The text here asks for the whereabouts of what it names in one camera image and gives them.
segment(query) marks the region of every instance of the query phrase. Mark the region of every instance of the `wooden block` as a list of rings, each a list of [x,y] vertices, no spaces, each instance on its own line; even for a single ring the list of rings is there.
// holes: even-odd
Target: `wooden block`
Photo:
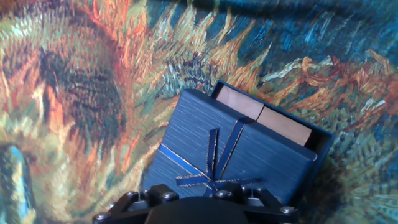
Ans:
[[[301,146],[305,145],[311,135],[310,128],[297,123],[266,106],[261,111],[257,122]]]
[[[216,100],[255,120],[258,119],[262,108],[264,107],[264,105],[257,100],[227,86],[223,86],[221,88]]]

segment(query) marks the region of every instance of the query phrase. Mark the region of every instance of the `blue gift box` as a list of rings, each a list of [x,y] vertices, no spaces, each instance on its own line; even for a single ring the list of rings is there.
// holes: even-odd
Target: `blue gift box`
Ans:
[[[237,181],[288,204],[317,157],[212,97],[184,90],[141,188],[166,184],[184,198]]]
[[[306,145],[304,146],[306,149],[313,151],[316,155],[317,158],[314,161],[313,167],[308,171],[306,177],[304,178],[303,182],[300,184],[300,187],[296,190],[296,193],[290,200],[290,204],[297,204],[301,200],[301,198],[306,194],[306,192],[309,190],[311,185],[313,184],[313,181],[315,180],[315,177],[317,176],[318,171],[320,170],[323,161],[325,160],[326,156],[329,153],[329,150],[331,148],[331,145],[333,144],[333,141],[335,140],[335,135],[332,133],[329,133],[328,131],[322,130],[319,127],[316,127],[315,125],[300,119],[274,105],[271,105],[265,101],[262,101],[248,93],[243,92],[242,90],[219,80],[217,84],[214,87],[213,93],[211,94],[212,98],[216,98],[218,93],[223,87],[228,87],[236,92],[239,92],[240,94],[243,94],[247,97],[250,97],[251,99],[254,99],[260,103],[262,103],[265,107],[278,112],[279,114],[282,114],[291,120],[300,123],[312,130],[310,139],[307,141]],[[282,139],[285,141],[289,141],[289,139],[286,139],[285,137],[282,136]]]

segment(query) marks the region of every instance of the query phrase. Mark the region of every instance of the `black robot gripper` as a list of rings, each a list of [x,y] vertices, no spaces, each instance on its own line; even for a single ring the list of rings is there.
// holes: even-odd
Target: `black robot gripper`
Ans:
[[[93,224],[249,224],[298,223],[299,211],[283,206],[266,189],[225,184],[209,197],[179,195],[166,185],[142,192],[127,192]]]

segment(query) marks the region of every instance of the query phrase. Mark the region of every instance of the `blue ribbon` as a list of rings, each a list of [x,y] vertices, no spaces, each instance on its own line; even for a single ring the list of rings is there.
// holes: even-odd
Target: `blue ribbon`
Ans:
[[[260,183],[260,178],[221,180],[226,166],[231,159],[232,153],[235,150],[236,144],[238,143],[239,137],[241,136],[243,128],[250,122],[253,122],[253,119],[248,117],[237,120],[218,161],[216,160],[218,129],[210,130],[205,173],[200,171],[184,158],[180,157],[167,146],[161,144],[159,152],[190,174],[188,176],[177,177],[175,179],[177,185],[179,187],[205,185],[206,190],[203,195],[209,197],[215,193],[218,188],[228,182],[237,182],[241,185]]]

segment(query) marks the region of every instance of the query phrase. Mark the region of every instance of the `metal screw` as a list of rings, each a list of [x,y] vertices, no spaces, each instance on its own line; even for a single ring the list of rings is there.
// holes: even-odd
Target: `metal screw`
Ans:
[[[109,205],[109,209],[113,208],[116,202],[113,202],[112,204]]]
[[[104,220],[104,219],[109,218],[110,216],[111,216],[110,212],[101,212],[101,213],[98,213],[97,215],[95,215],[95,218],[97,220]]]
[[[242,191],[243,191],[243,195],[244,195],[245,197],[251,197],[252,191],[251,191],[251,188],[250,188],[250,187],[245,187],[245,186],[243,186],[243,187],[242,187]]]
[[[215,193],[215,196],[218,198],[224,198],[224,197],[231,196],[231,194],[232,193],[227,190],[219,190]]]
[[[294,208],[289,207],[289,206],[283,206],[282,208],[280,208],[280,211],[285,214],[291,213],[291,212],[293,212],[293,210],[294,210]]]
[[[148,193],[149,193],[149,189],[143,190],[143,191],[139,194],[139,198],[140,198],[141,200],[145,200],[146,197],[148,196]]]
[[[177,196],[177,194],[175,192],[166,192],[166,193],[163,193],[163,195],[162,195],[162,197],[164,199],[171,199],[171,198],[174,198],[175,196]]]

